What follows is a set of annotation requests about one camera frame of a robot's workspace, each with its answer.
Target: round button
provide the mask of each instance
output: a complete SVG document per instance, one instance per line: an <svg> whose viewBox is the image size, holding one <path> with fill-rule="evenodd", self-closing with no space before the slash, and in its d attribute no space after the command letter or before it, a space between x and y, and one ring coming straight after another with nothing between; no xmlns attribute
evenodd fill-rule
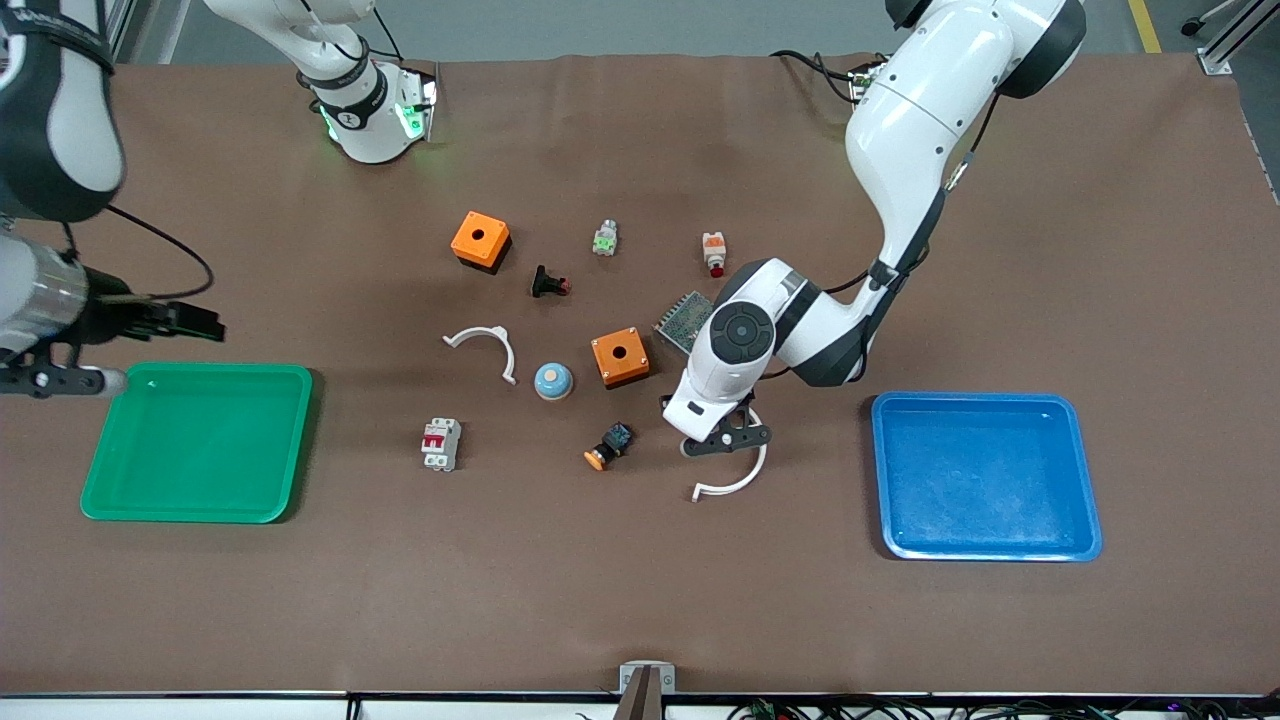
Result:
<svg viewBox="0 0 1280 720"><path fill-rule="evenodd" d="M755 342L755 338L760 334L760 332L755 329L754 318L749 315L735 315L728 322L728 332L726 334L733 345L749 346Z"/></svg>
<svg viewBox="0 0 1280 720"><path fill-rule="evenodd" d="M534 375L534 391L543 400L559 400L573 389L573 374L559 363L548 363Z"/></svg>

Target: orange box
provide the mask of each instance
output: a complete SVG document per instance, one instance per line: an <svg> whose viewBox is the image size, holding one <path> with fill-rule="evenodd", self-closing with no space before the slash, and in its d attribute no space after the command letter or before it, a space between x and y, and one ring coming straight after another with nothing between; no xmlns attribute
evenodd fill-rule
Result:
<svg viewBox="0 0 1280 720"><path fill-rule="evenodd" d="M613 389L649 375L649 355L635 328L609 333L591 341L595 365L604 387Z"/></svg>
<svg viewBox="0 0 1280 720"><path fill-rule="evenodd" d="M507 229L507 223L497 218L471 211L462 220L449 247L463 265L494 275L511 250L511 231Z"/></svg>

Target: yellow floor line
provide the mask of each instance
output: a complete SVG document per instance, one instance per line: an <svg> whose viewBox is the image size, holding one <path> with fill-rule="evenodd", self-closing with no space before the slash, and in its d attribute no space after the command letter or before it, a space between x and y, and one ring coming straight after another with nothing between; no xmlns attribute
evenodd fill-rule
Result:
<svg viewBox="0 0 1280 720"><path fill-rule="evenodd" d="M1133 23L1138 26L1142 49L1147 53L1160 53L1160 38L1156 37L1156 26L1151 24L1146 0L1129 0L1129 12L1133 13Z"/></svg>

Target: brown table mat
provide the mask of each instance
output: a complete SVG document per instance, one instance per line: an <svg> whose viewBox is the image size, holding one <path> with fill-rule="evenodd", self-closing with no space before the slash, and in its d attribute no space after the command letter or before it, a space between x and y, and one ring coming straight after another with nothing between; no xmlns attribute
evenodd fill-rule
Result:
<svg viewBox="0 0 1280 720"><path fill-rule="evenodd" d="M93 523L78 507L108 404L0 400L0 689L591 689L658 657L687 691L1265 692L1280 674L1280 213L1230 79L1189 55L1089 56L1000 105L867 378L760 387L750 454L686 461L648 336L682 293L780 255L865 268L874 210L847 108L769 59L564 58L443 69L438 143L385 167L330 145L293 70L124 67L120 206L219 270L218 346L119 341L86 363L298 363L323 378L301 502L268 527ZM489 277L448 242L506 219ZM616 258L590 252L604 218ZM56 228L26 228L56 242ZM79 231L137 291L197 282L118 218ZM573 282L532 300L534 266ZM511 331L522 380L498 377ZM658 373L605 392L589 341L646 329ZM577 389L531 387L558 360ZM1079 411L1102 556L942 564L881 547L869 400L1061 393ZM421 468L433 416L461 470ZM581 452L639 430L608 474Z"/></svg>

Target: gray floor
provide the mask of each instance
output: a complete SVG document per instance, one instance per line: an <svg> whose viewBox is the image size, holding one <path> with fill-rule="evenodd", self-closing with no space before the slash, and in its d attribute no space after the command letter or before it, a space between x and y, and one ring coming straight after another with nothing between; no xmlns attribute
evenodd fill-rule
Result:
<svg viewBox="0 0 1280 720"><path fill-rule="evenodd" d="M156 10L137 45L136 61L284 61L266 42L214 15L201 0L151 1ZM1216 18L1197 38L1184 38L1179 28L1185 18L1215 4L1148 0L1165 51L1193 51L1212 37L1233 13ZM842 54L890 51L901 42L881 0L380 0L379 8L407 56L440 61L658 53L767 55L783 47ZM1085 9L1084 51L1143 51L1128 0L1087 0ZM372 18L357 29L374 47L389 49ZM1233 67L1261 156L1280 174L1280 22L1265 28Z"/></svg>

